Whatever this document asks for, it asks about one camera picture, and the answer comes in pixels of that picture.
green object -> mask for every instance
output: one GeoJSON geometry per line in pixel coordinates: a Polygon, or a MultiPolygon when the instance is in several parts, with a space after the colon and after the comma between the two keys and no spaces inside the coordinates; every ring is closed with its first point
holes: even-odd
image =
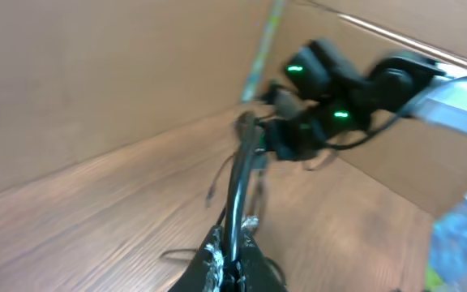
{"type": "Polygon", "coordinates": [[[288,71],[302,71],[304,68],[302,66],[289,66],[288,71]]]}
{"type": "Polygon", "coordinates": [[[444,281],[439,277],[439,274],[430,266],[426,267],[425,288],[427,290],[435,290],[435,288],[443,286],[444,281]]]}
{"type": "Polygon", "coordinates": [[[349,117],[349,113],[347,113],[346,111],[344,110],[340,110],[340,111],[337,111],[334,113],[334,116],[337,117],[337,118],[348,118],[349,117]]]}

beige wall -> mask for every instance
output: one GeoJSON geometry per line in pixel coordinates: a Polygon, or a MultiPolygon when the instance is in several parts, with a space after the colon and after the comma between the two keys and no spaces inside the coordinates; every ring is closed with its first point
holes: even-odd
{"type": "Polygon", "coordinates": [[[238,103],[271,3],[0,0],[0,190],[238,103]]]}
{"type": "MultiPolygon", "coordinates": [[[[343,2],[333,3],[343,9],[343,2]]],[[[387,52],[404,48],[332,12],[290,2],[264,79],[285,80],[280,65],[307,40],[317,37],[331,38],[360,71],[369,69],[387,52]]],[[[384,121],[388,113],[376,117],[384,121]]],[[[341,157],[436,217],[467,192],[467,136],[418,121],[403,120],[368,144],[341,152],[341,157]]]]}

table surface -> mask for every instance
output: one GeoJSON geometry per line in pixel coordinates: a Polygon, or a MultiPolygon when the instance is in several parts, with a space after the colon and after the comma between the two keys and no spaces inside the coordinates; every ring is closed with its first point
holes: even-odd
{"type": "MultiPolygon", "coordinates": [[[[225,202],[204,198],[238,142],[239,108],[167,131],[0,194],[0,291],[164,291],[225,202]]],[[[325,153],[306,172],[274,163],[267,216],[255,239],[290,291],[422,289],[430,215],[325,153]]]]}

green light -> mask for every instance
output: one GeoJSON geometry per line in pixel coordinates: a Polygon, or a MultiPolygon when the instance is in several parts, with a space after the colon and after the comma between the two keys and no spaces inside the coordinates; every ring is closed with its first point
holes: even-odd
{"type": "Polygon", "coordinates": [[[288,71],[302,71],[302,66],[289,66],[288,71]]]}
{"type": "Polygon", "coordinates": [[[337,117],[337,118],[348,118],[349,117],[349,113],[347,113],[346,111],[344,110],[341,110],[341,111],[337,111],[334,113],[334,116],[337,117]]]}

wooden table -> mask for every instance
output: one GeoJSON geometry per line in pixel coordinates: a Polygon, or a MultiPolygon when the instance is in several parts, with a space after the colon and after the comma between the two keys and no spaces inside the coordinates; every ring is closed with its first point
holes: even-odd
{"type": "MultiPolygon", "coordinates": [[[[223,203],[204,197],[234,150],[238,109],[0,194],[0,291],[167,290],[223,203]]],[[[290,291],[422,289],[432,218],[335,158],[320,171],[276,163],[256,240],[290,291]]]]}

